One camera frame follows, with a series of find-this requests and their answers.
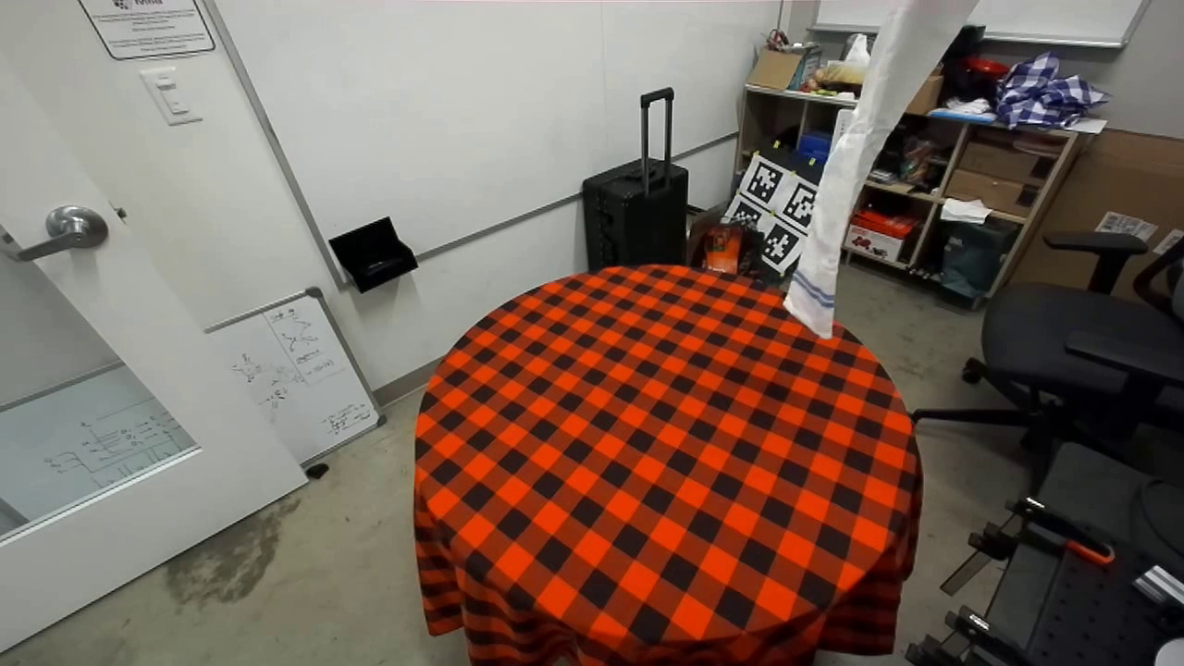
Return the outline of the white towel with blue stripes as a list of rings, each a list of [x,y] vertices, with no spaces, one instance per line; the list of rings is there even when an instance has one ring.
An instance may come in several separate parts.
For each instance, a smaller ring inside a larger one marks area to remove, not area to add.
[[[975,4],[894,0],[878,29],[859,102],[822,170],[802,254],[784,293],[784,312],[822,339],[834,332],[843,236],[873,157]]]

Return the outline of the black suitcase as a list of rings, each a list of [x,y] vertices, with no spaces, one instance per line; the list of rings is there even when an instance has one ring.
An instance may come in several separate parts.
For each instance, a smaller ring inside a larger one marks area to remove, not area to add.
[[[589,265],[640,265],[683,260],[689,170],[674,161],[674,122],[652,155],[652,107],[674,107],[674,88],[640,97],[640,155],[580,182]]]

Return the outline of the red black plaid tablecloth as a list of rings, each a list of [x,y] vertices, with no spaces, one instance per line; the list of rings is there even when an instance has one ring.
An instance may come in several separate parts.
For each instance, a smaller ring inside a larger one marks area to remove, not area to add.
[[[537,283],[414,429],[429,632],[474,666],[807,666],[894,647],[919,452],[880,357],[691,265]]]

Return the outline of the fiducial marker board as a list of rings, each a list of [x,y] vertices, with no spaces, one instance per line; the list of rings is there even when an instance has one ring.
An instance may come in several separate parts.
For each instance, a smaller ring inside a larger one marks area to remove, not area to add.
[[[792,278],[815,220],[818,183],[767,155],[753,155],[726,207],[726,218],[760,236],[758,263]]]

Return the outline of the small whiteboard on floor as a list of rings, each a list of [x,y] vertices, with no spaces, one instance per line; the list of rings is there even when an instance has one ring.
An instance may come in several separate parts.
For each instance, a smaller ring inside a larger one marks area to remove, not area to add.
[[[212,328],[212,339],[299,462],[382,420],[318,288],[228,316]]]

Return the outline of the wooden shelf unit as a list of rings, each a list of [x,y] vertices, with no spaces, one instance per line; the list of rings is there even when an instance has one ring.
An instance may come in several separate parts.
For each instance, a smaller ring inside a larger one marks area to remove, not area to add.
[[[767,38],[739,102],[734,183],[753,155],[822,176],[859,99],[843,46],[843,33]],[[1081,138],[1065,125],[997,125],[997,72],[997,61],[968,55],[968,33],[953,38],[873,157],[845,254],[919,278],[963,304],[1002,288]]]

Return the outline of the black office chair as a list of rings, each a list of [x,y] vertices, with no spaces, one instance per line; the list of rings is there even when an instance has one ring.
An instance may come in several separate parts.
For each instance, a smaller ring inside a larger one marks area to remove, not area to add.
[[[1145,244],[1123,231],[1049,231],[1047,249],[1088,250],[1082,288],[1022,279],[1002,288],[981,316],[981,353],[963,381],[986,381],[997,406],[928,406],[917,419],[1022,424],[1033,478],[1060,443],[1117,455],[1138,424],[1184,429],[1184,241],[1174,241],[1135,278],[1135,294],[1113,283]]]

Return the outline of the black orange clamp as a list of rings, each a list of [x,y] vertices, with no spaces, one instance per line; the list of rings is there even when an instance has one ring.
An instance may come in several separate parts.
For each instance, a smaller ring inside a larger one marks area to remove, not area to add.
[[[1008,517],[1002,524],[986,522],[981,534],[968,537],[968,548],[986,557],[1008,557],[1033,524],[1049,534],[1059,548],[1090,564],[1111,564],[1117,557],[1117,548],[1100,530],[1049,510],[1035,495],[1013,500]]]
[[[943,616],[943,632],[924,632],[907,647],[910,666],[1040,666],[1027,647],[1035,627],[1033,610],[968,610]]]

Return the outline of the white door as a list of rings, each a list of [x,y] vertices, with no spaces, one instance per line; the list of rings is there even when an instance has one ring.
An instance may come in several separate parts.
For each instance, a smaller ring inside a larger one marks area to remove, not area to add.
[[[44,102],[71,39],[3,0],[0,647],[14,647],[302,484],[152,250]],[[17,260],[56,207],[101,249]]]

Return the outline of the blue white plaid cloth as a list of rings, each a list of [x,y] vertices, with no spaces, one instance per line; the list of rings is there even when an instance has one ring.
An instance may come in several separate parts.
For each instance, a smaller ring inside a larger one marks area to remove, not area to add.
[[[996,122],[1018,125],[1071,125],[1107,99],[1081,72],[1065,72],[1053,55],[1013,61],[996,86]]]

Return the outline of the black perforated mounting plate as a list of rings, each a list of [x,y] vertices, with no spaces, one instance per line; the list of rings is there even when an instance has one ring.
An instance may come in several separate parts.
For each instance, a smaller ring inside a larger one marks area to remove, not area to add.
[[[1033,524],[1008,557],[968,548],[943,590],[963,590],[997,562],[984,610],[1033,610],[1040,666],[1184,666],[1184,487],[1060,443],[1027,495],[1100,530],[1117,557],[1090,564]]]

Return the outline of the door notice sign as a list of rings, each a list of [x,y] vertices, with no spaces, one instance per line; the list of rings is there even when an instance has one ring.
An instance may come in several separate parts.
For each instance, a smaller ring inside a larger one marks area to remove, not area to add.
[[[112,57],[212,51],[214,38],[197,0],[76,0]]]

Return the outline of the black wall box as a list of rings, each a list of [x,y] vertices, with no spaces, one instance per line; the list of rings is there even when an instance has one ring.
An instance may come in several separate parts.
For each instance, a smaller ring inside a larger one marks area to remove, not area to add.
[[[336,263],[357,293],[397,279],[419,265],[388,218],[367,220],[327,241]]]

